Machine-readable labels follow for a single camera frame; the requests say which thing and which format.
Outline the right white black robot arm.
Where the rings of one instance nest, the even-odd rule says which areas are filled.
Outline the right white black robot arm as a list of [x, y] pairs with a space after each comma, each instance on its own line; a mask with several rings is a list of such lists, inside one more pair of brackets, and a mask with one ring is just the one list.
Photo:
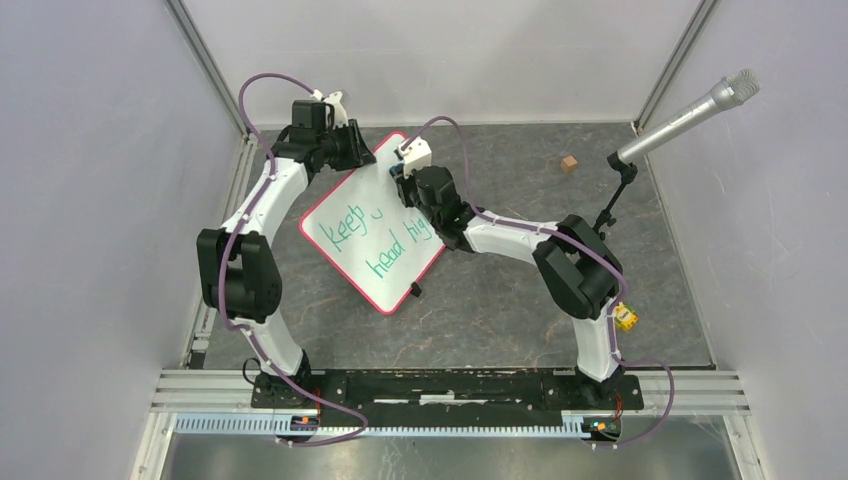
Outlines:
[[536, 266], [552, 300], [573, 322], [580, 400], [602, 408], [617, 396], [624, 368], [610, 323], [623, 269], [598, 232], [577, 215], [561, 222], [529, 222], [478, 209], [460, 197], [445, 167], [405, 173], [396, 164], [390, 176], [403, 205], [419, 210], [448, 249]]

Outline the blue whiteboard eraser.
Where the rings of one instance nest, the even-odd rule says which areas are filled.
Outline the blue whiteboard eraser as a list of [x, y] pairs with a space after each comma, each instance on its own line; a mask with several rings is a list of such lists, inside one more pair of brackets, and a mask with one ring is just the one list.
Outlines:
[[392, 165], [389, 169], [389, 174], [393, 179], [403, 176], [403, 165], [401, 163]]

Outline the pink framed whiteboard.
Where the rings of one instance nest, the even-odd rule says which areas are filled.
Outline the pink framed whiteboard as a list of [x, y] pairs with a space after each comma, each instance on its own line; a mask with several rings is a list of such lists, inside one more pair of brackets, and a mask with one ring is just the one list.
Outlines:
[[394, 313], [444, 251], [425, 217], [400, 201], [389, 169], [406, 139], [393, 132], [377, 162], [348, 173], [301, 217], [300, 233], [380, 313]]

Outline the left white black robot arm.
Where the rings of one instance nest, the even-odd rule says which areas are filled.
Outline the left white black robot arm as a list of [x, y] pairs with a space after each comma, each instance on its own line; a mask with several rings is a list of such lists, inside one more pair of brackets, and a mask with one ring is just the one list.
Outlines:
[[292, 105], [291, 123], [267, 151], [256, 184], [236, 212], [196, 241], [204, 303], [225, 327], [240, 332], [259, 363], [260, 386], [290, 407], [306, 405], [314, 381], [305, 351], [291, 336], [280, 311], [282, 276], [271, 245], [294, 201], [324, 167], [350, 171], [375, 163], [343, 94], [314, 94]]

